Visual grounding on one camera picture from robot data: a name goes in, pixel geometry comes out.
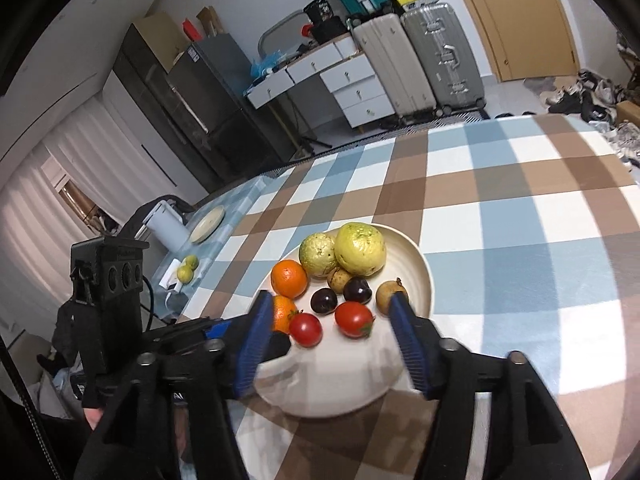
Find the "person's left hand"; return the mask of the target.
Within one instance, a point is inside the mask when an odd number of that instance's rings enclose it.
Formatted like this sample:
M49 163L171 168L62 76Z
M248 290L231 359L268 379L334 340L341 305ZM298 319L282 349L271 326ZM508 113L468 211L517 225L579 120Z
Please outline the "person's left hand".
M85 419L92 430L96 429L104 414L103 408L84 408Z

